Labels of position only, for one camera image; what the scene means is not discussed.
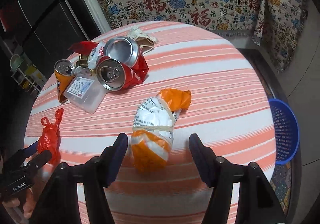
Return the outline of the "person's left hand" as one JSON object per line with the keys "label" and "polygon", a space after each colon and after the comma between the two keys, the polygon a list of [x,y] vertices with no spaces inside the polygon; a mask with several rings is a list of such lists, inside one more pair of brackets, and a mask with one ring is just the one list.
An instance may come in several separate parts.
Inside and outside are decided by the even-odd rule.
{"label": "person's left hand", "polygon": [[[31,189],[26,189],[26,201],[23,205],[23,216],[26,219],[29,219],[33,213],[33,210],[35,208],[35,200],[33,196],[33,192]],[[15,208],[18,207],[21,203],[18,198],[12,198],[7,202],[2,202],[3,206],[6,208]]]}

